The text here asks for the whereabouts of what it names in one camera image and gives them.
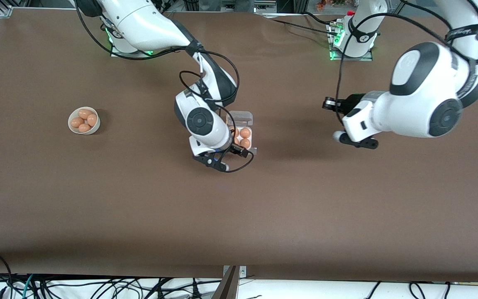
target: clear plastic egg carton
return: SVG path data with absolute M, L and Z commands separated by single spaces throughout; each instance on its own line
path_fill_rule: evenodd
M 235 126 L 237 128 L 237 133 L 234 134 L 234 142 L 241 146 L 244 146 L 247 150 L 251 151 L 252 154 L 256 155 L 258 153 L 258 148 L 252 146 L 252 136 L 254 135 L 254 131 L 251 128 L 251 125 L 254 124 L 254 116 L 252 115 L 250 111 L 232 110 L 230 111 L 230 114 L 234 118 Z M 234 124 L 232 122 L 232 119 L 230 118 L 230 115 L 228 114 L 226 114 L 226 124 L 231 129 L 233 129 Z M 250 142 L 248 147 L 245 146 L 247 144 L 245 144 L 244 142 L 243 144 L 241 144 L 241 141 L 244 139 L 247 139 Z

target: white floor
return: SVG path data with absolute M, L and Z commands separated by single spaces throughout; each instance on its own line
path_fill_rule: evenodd
M 198 279 L 199 282 L 213 279 Z M 157 279 L 141 279 L 143 287 L 152 287 Z M 64 280 L 52 282 L 51 284 L 85 284 L 87 282 L 102 282 L 102 280 Z M 191 278 L 175 278 L 165 284 L 163 288 L 176 288 L 191 284 Z M 242 279 L 239 286 L 237 299 L 252 299 L 261 295 L 259 299 L 365 299 L 375 282 L 321 282 L 301 280 L 253 280 Z M 5 286 L 0 282 L 0 290 Z M 214 291 L 218 284 L 201 284 L 199 291 L 202 294 Z M 426 299 L 442 299 L 446 291 L 445 284 L 420 284 Z M 99 285 L 82 287 L 57 286 L 50 290 L 62 299 L 90 299 Z M 105 293 L 102 298 L 110 299 L 113 295 L 113 288 Z M 186 292 L 171 293 L 169 299 L 184 299 L 190 294 Z M 118 299 L 138 299 L 140 294 L 134 291 L 123 291 Z M 10 292 L 7 290 L 3 299 L 9 299 Z M 14 298 L 20 299 L 16 292 Z M 412 299 L 408 290 L 408 284 L 402 282 L 382 282 L 374 293 L 372 299 Z M 478 286 L 467 286 L 452 284 L 448 299 L 478 299 Z

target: table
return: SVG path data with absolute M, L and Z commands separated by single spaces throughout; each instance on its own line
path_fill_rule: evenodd
M 478 281 L 478 102 L 441 138 L 337 144 L 323 34 L 247 13 L 171 17 L 237 65 L 229 108 L 254 114 L 258 155 L 231 175 L 191 159 L 173 112 L 178 72 L 198 69 L 188 55 L 111 58 L 74 10 L 15 9 L 0 20 L 0 254 L 13 271 Z M 397 57 L 430 40 L 399 20 L 381 32 L 373 62 L 345 64 L 343 97 L 387 89 Z M 96 134 L 68 130 L 80 106 L 99 110 Z

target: brown tabletop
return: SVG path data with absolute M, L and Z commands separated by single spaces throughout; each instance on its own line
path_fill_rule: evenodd
M 228 107 L 254 114 L 254 162 L 221 174 L 191 158 L 173 112 L 178 72 L 198 69 L 185 53 L 111 58 L 74 10 L 15 9 L 0 20 L 0 254 L 13 271 L 478 280 L 478 102 L 441 138 L 337 144 L 323 34 L 246 13 L 172 17 L 237 65 Z M 431 39 L 393 19 L 381 32 L 373 62 L 345 64 L 342 97 L 387 89 L 401 53 Z M 96 134 L 68 130 L 80 106 L 99 111 Z

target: robotic arm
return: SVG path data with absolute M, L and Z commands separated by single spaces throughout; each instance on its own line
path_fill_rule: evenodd
M 191 134 L 195 160 L 228 172 L 229 166 L 222 163 L 224 154 L 248 155 L 233 144 L 231 131 L 215 113 L 235 100 L 237 84 L 181 23 L 164 17 L 149 0 L 76 0 L 75 4 L 88 17 L 101 17 L 117 49 L 133 53 L 181 47 L 199 63 L 201 78 L 176 95 L 174 105 L 176 117 Z
M 338 142 L 377 148 L 373 135 L 393 131 L 412 137 L 438 137 L 459 122 L 463 108 L 478 99 L 478 0 L 436 0 L 453 27 L 446 41 L 455 49 L 424 42 L 407 50 L 393 70 L 389 91 L 353 94 L 345 100 L 326 98 L 323 108 L 345 114 Z M 343 30 L 335 47 L 360 57 L 372 46 L 385 13 L 385 0 L 361 0 L 353 17 L 338 22 Z

